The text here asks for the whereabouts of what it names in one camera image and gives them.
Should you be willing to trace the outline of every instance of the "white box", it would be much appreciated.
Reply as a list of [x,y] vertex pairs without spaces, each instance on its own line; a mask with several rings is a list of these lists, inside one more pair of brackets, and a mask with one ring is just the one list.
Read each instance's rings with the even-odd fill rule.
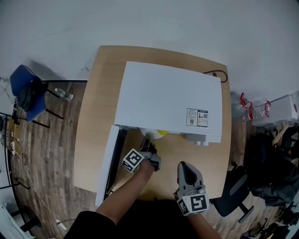
[[114,123],[201,134],[209,142],[220,142],[221,80],[191,70],[127,62]]

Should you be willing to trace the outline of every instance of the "black chair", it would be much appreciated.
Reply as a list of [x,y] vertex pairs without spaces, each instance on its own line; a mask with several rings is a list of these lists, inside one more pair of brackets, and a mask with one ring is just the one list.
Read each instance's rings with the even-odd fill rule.
[[223,217],[240,207],[244,216],[238,222],[242,223],[253,212],[254,206],[249,210],[244,206],[243,201],[249,194],[248,176],[243,166],[238,167],[235,163],[233,165],[235,165],[233,170],[227,172],[222,196],[212,199],[212,203]]

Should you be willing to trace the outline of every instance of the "office chair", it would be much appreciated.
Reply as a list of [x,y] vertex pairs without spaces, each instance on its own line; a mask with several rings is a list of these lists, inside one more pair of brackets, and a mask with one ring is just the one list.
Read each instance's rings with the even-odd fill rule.
[[234,168],[227,172],[222,196],[212,199],[212,202],[223,217],[232,213],[237,207],[240,207],[244,215],[238,220],[239,223],[245,221],[253,212],[254,206],[249,210],[242,203],[249,195],[248,176],[243,166],[233,164]]
[[[10,85],[11,85],[11,90],[14,96],[19,96],[21,90],[30,84],[30,82],[35,81],[35,80],[39,80],[42,81],[36,74],[34,74],[27,66],[25,65],[20,65],[10,76]],[[47,89],[47,91],[49,93],[51,93],[52,95],[60,98],[59,96],[57,96],[55,93],[51,92],[50,90]],[[43,113],[44,111],[60,118],[63,120],[63,117],[61,117],[58,114],[55,114],[54,112],[48,110],[46,108],[46,102],[45,102],[45,96],[44,94],[41,96],[38,96],[36,98],[36,101],[32,107],[32,109],[30,109],[29,111],[26,112],[26,121],[27,122],[31,122],[33,121],[37,116],[39,116],[41,113]],[[34,123],[37,123],[41,126],[47,127],[41,123],[38,123],[36,121],[34,121]]]

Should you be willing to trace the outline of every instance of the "human arm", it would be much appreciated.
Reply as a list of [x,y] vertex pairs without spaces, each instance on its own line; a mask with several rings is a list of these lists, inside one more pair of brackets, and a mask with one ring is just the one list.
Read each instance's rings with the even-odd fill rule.
[[272,141],[272,146],[274,146],[275,144],[278,144],[279,142],[281,142],[282,136],[284,135],[284,133],[286,132],[286,130],[288,128],[289,128],[289,123],[286,123],[284,125],[284,127],[282,128],[282,130],[276,135],[276,137]]
[[140,169],[124,185],[112,193],[97,208],[96,212],[111,219],[117,225],[141,193],[154,169],[149,160],[143,160]]
[[200,239],[221,239],[221,236],[201,214],[188,216],[188,220]]

